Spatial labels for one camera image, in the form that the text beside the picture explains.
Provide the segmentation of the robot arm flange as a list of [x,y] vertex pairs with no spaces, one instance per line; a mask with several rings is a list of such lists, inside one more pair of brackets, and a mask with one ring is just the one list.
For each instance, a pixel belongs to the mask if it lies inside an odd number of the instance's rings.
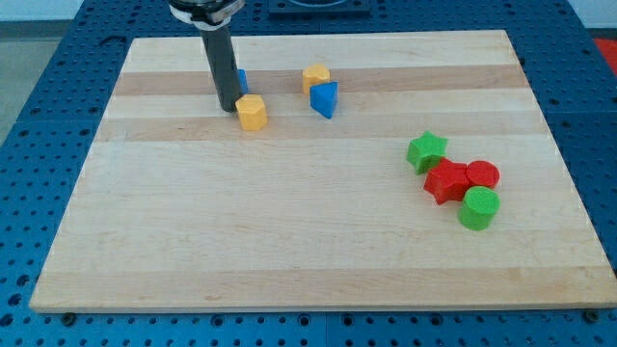
[[226,23],[244,6],[244,0],[168,0],[174,17],[184,23],[216,26]]

